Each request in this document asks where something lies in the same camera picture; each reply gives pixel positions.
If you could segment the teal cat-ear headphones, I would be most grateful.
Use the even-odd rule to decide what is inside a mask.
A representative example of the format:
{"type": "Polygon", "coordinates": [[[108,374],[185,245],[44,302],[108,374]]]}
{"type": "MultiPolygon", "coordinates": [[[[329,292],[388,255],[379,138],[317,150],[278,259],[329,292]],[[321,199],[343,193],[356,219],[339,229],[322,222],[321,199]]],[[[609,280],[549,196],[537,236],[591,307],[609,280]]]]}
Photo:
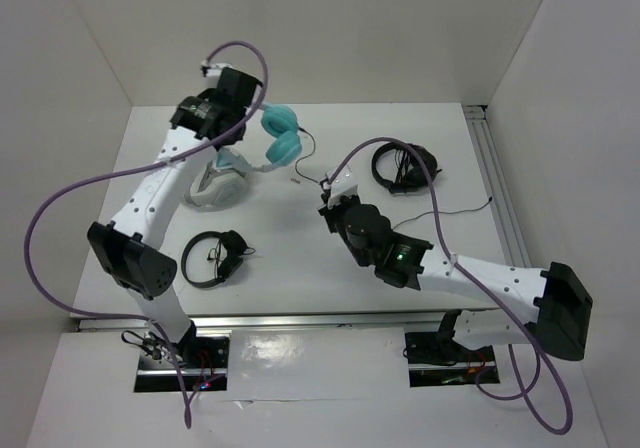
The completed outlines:
{"type": "Polygon", "coordinates": [[[301,154],[302,145],[298,134],[300,125],[294,111],[285,105],[270,103],[263,103],[260,110],[261,126],[274,138],[265,153],[268,163],[253,166],[239,152],[221,148],[213,164],[216,171],[235,170],[242,175],[267,173],[291,164],[301,154]]]}

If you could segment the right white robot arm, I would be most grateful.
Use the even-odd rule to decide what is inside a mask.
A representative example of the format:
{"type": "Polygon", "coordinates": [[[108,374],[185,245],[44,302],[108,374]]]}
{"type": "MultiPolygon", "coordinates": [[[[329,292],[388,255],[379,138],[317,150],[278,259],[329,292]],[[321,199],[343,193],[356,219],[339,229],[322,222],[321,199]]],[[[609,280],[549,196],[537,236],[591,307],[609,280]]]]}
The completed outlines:
{"type": "Polygon", "coordinates": [[[517,268],[446,255],[438,245],[394,231],[376,206],[356,195],[325,194],[322,200],[319,213],[330,232],[340,235],[359,266],[373,268],[384,283],[495,303],[493,309],[446,312],[436,337],[444,358],[534,339],[550,356],[583,360],[593,299],[570,266],[517,268]]]}

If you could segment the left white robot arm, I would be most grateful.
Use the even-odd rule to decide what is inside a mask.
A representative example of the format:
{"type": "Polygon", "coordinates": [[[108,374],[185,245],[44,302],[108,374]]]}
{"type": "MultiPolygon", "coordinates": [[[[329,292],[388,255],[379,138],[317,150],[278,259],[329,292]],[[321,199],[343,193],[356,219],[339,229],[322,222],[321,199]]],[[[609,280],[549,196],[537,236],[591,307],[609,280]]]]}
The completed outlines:
{"type": "Polygon", "coordinates": [[[160,167],[142,179],[109,223],[95,222],[87,233],[103,270],[144,316],[158,323],[158,337],[166,337],[161,353],[176,367],[193,362],[200,344],[173,288],[177,262],[160,248],[195,177],[219,147],[243,137],[247,109],[261,85],[257,78],[225,67],[215,87],[180,102],[156,159],[160,167]]]}

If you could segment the black over-ear headphones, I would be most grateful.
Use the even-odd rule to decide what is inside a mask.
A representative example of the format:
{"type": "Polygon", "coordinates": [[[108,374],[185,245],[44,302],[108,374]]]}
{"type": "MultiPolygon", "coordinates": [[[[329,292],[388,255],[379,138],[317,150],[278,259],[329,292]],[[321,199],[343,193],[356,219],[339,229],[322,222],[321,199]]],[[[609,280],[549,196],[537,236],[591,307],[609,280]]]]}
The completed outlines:
{"type": "Polygon", "coordinates": [[[374,180],[392,195],[415,193],[428,187],[429,182],[419,161],[424,163],[432,181],[442,171],[436,157],[426,148],[416,144],[411,144],[411,147],[418,157],[414,157],[408,150],[393,143],[382,145],[372,156],[370,167],[374,180]],[[390,152],[394,152],[396,174],[393,178],[387,179],[380,174],[378,162],[390,152]]]}

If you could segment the small black grey headphones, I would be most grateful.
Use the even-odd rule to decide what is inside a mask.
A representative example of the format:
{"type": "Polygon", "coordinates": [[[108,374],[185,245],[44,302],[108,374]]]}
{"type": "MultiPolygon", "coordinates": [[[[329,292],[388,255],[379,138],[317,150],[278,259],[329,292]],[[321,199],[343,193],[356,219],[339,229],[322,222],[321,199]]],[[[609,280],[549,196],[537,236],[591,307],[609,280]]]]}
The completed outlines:
{"type": "Polygon", "coordinates": [[[185,281],[196,289],[212,289],[226,282],[244,263],[244,257],[255,252],[256,250],[235,230],[204,231],[191,238],[182,251],[181,274],[185,281]],[[187,273],[187,261],[192,249],[207,239],[217,240],[215,247],[207,254],[207,261],[213,264],[213,277],[206,281],[193,281],[187,273]]]}

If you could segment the white grey gaming headset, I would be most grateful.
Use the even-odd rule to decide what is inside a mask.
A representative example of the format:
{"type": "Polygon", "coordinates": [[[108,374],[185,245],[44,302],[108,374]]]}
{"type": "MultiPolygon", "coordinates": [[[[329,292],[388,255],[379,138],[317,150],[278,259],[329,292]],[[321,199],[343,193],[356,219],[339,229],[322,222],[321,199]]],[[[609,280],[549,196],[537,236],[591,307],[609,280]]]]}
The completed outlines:
{"type": "Polygon", "coordinates": [[[194,178],[183,203],[200,210],[226,209],[248,190],[247,160],[234,149],[222,149],[194,178]]]}

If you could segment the aluminium front rail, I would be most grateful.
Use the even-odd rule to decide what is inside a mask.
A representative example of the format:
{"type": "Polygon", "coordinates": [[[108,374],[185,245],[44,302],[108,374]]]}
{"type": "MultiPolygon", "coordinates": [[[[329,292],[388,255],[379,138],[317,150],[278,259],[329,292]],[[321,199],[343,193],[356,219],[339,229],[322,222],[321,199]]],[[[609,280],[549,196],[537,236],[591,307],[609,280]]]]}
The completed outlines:
{"type": "Polygon", "coordinates": [[[383,326],[438,327],[447,310],[408,312],[320,313],[297,315],[199,316],[192,321],[199,329],[224,331],[233,329],[284,330],[314,328],[349,328],[383,326]]]}

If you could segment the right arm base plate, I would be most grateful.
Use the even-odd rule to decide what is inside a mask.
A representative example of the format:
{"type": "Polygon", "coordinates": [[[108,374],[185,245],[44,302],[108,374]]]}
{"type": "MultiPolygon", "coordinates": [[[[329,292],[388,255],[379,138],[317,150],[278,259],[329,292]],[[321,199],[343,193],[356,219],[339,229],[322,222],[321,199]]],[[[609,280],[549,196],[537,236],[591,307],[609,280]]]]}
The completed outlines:
{"type": "Polygon", "coordinates": [[[492,347],[470,351],[441,343],[435,332],[406,332],[403,356],[412,388],[473,385],[477,376],[481,384],[500,383],[492,347]]]}

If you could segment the aluminium side rail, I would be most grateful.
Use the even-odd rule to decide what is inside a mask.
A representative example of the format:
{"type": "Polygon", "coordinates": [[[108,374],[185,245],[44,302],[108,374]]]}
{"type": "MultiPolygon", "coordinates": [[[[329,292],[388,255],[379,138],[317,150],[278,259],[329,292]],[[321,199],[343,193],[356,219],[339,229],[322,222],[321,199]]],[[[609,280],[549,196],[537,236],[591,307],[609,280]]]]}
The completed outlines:
{"type": "Polygon", "coordinates": [[[486,106],[463,105],[462,110],[485,188],[493,197],[491,211],[504,256],[508,262],[518,267],[531,268],[531,258],[490,132],[486,106]]]}

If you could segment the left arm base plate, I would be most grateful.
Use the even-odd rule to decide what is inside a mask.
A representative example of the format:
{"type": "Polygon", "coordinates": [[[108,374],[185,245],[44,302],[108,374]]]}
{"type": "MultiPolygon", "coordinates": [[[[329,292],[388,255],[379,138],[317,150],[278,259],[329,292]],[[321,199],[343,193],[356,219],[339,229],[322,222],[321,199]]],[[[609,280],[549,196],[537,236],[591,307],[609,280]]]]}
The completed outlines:
{"type": "MultiPolygon", "coordinates": [[[[135,393],[179,392],[180,386],[169,350],[151,335],[142,338],[132,331],[122,333],[121,339],[139,350],[135,393]]],[[[205,336],[204,347],[182,357],[177,355],[185,387],[189,393],[226,391],[230,336],[214,333],[205,336]]]]}

